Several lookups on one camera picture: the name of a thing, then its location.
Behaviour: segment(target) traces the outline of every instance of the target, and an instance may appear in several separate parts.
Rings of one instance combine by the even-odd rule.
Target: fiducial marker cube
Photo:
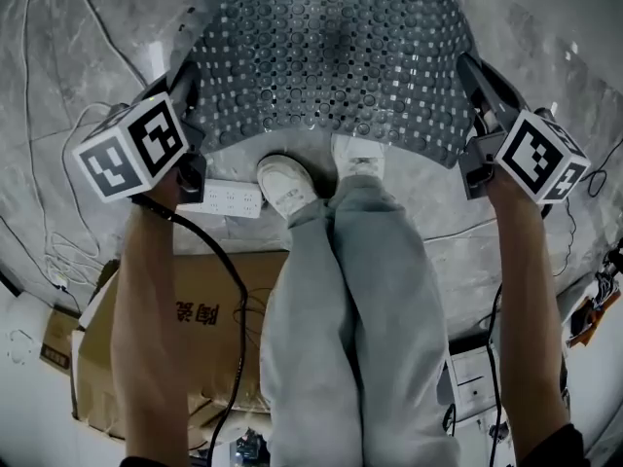
[[[566,130],[527,110],[495,161],[539,204],[564,201],[591,165]]]
[[[110,202],[154,188],[187,150],[170,98],[159,93],[106,119],[73,155]]]

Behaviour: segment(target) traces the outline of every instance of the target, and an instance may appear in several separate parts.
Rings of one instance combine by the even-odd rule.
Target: hand
[[[145,196],[154,200],[158,204],[167,207],[168,209],[175,211],[177,204],[179,204],[180,189],[177,183],[177,168],[171,169],[165,177],[158,182],[158,185],[151,191],[145,193]]]
[[[495,213],[503,210],[512,210],[518,206],[534,208],[536,203],[524,192],[519,184],[501,166],[495,167],[495,176],[487,184],[487,194],[495,209]]]

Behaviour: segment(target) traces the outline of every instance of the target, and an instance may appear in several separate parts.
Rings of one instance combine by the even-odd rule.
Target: power strip
[[[203,202],[180,204],[177,209],[192,213],[258,218],[262,200],[260,186],[255,183],[205,180]]]

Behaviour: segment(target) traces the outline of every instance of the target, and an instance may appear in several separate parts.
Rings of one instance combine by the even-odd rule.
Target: white wall
[[[69,377],[39,360],[49,313],[0,290],[0,458],[8,467],[117,466],[124,445],[75,421]],[[230,465],[227,445],[214,465]]]

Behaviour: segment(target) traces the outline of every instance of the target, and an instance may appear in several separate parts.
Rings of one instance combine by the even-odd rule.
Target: black cable
[[[218,259],[221,260],[221,263],[223,264],[223,266],[229,273],[230,277],[233,279],[238,289],[240,290],[240,321],[239,321],[240,323],[240,357],[238,359],[238,369],[236,371],[236,377],[234,379],[234,387],[232,388],[232,395],[230,396],[230,401],[227,404],[227,407],[225,408],[225,410],[223,411],[223,415],[221,416],[220,420],[216,424],[216,427],[214,428],[214,433],[212,434],[212,439],[210,441],[210,448],[207,451],[207,458],[205,461],[206,461],[207,466],[211,467],[212,457],[214,455],[214,448],[216,447],[216,438],[218,437],[218,433],[223,428],[223,425],[225,424],[225,421],[227,420],[227,417],[230,414],[232,407],[234,406],[234,402],[236,401],[236,398],[238,396],[238,389],[240,388],[240,380],[242,379],[242,370],[244,368],[244,356],[246,353],[246,302],[248,300],[248,293],[246,291],[246,286],[244,285],[244,282],[242,282],[242,279],[238,275],[236,267],[234,267],[234,264],[232,263],[232,260],[230,260],[227,253],[223,251],[223,249],[221,248],[220,245],[218,245],[216,240],[214,240],[211,236],[205,233],[202,229],[200,229],[193,222],[191,222],[190,220],[187,220],[183,216],[175,214],[170,209],[158,204],[157,202],[154,202],[153,200],[151,200],[150,198],[148,198],[147,196],[143,194],[132,196],[130,200],[134,204],[143,206],[149,209],[150,211],[158,214],[165,220],[168,220],[171,223],[176,223],[177,225],[181,225],[182,227],[185,227],[186,229],[190,230],[193,234],[197,235],[201,240],[203,240],[203,242],[207,244],[207,246],[210,249],[212,249],[212,251],[214,251],[214,254],[216,254]]]
[[[188,451],[197,451],[198,449],[202,449],[205,445],[207,445],[207,440],[201,443],[198,447],[188,448]]]
[[[495,417],[495,431],[494,431],[494,445],[491,448],[491,458],[489,460],[489,467],[494,467],[495,462],[495,450],[497,449],[497,437],[499,434],[499,423],[502,417],[502,404],[499,398],[499,386],[497,385],[497,370],[495,369],[494,352],[491,348],[491,338],[494,332],[495,317],[497,315],[497,305],[499,304],[499,298],[502,295],[502,284],[499,284],[497,292],[495,293],[494,306],[491,310],[491,322],[489,323],[489,331],[487,332],[487,354],[489,355],[489,363],[491,365],[492,378],[494,380],[494,393],[495,393],[495,406],[497,408],[497,414]]]
[[[491,314],[490,313],[486,314],[485,316],[479,318],[476,323],[474,323],[474,327],[478,327],[481,323],[483,323],[485,320],[489,320],[490,318],[491,318]]]
[[[547,216],[549,215],[549,213],[552,210],[552,207],[554,207],[552,204],[545,204],[543,206],[543,209],[541,209],[541,218],[544,220],[545,218],[547,218]]]
[[[16,284],[7,278],[7,275],[2,270],[0,270],[0,283],[7,288],[14,298],[17,298],[22,292]]]
[[[451,416],[452,416],[452,437],[454,438],[455,430],[457,428],[457,405],[454,403],[451,403],[448,409],[446,410],[446,414],[444,415],[444,420],[442,422],[444,431],[446,432],[446,434],[450,430],[451,424],[449,423],[449,421],[450,421]]]
[[[76,309],[78,310],[78,314],[82,316],[82,310],[80,309],[80,305],[78,304],[78,300],[76,297],[71,294],[66,287],[60,287],[60,290],[64,292],[67,296],[69,296],[72,300],[74,300],[74,305],[76,305]]]
[[[6,227],[6,229],[9,231],[9,233],[13,236],[13,238],[17,241],[17,243],[21,246],[21,248],[23,249],[23,252],[25,253],[25,255],[28,257],[28,259],[34,264],[35,267],[37,267],[37,270],[41,273],[41,276],[44,277],[44,279],[50,284],[52,285],[55,289],[57,289],[57,287],[50,281],[50,279],[43,273],[43,270],[41,269],[41,267],[39,266],[39,264],[35,261],[35,259],[32,257],[32,255],[30,254],[30,251],[28,251],[28,249],[26,248],[26,245],[21,241],[21,239],[18,237],[18,235],[13,231],[13,229],[11,227],[9,227],[9,224],[7,223],[7,221],[0,216],[0,222],[2,222],[4,224],[4,226]],[[41,303],[43,303],[44,305],[46,305],[49,309],[54,309],[54,306],[51,305],[50,303],[48,303],[47,301],[44,300],[39,300],[41,301]]]
[[[607,180],[607,171],[605,171],[604,166],[607,164],[608,160],[612,157],[612,154],[614,154],[614,151],[616,151],[619,147],[621,147],[621,145],[623,145],[623,138],[619,140],[619,142],[614,147],[612,147],[612,149],[610,149],[610,152],[607,154],[607,156],[604,159],[604,162],[602,162],[600,167],[598,167],[594,171],[587,173],[580,180],[580,182],[585,182],[586,180],[589,181],[588,189],[586,192],[588,192],[588,195],[591,198],[596,198],[599,195],[599,193],[602,191],[602,188],[605,185],[605,180]],[[598,175],[602,175],[604,179],[602,180],[601,185],[597,188],[597,190],[592,192],[591,189],[593,189],[593,184],[595,183],[595,177],[597,177]]]
[[[567,255],[565,256],[565,265],[563,266],[563,269],[561,269],[558,273],[555,273],[554,276],[561,276],[563,273],[565,273],[565,270],[568,267],[568,259],[571,257],[571,247],[573,247],[573,242],[575,241],[575,233],[577,232],[577,224],[575,223],[575,218],[573,218],[573,215],[571,214],[571,203],[569,202],[568,198],[565,200],[565,210],[567,211],[567,216],[569,216],[569,218],[571,219],[571,223],[573,224],[573,228],[571,229],[571,241],[568,244],[568,251],[567,251]]]

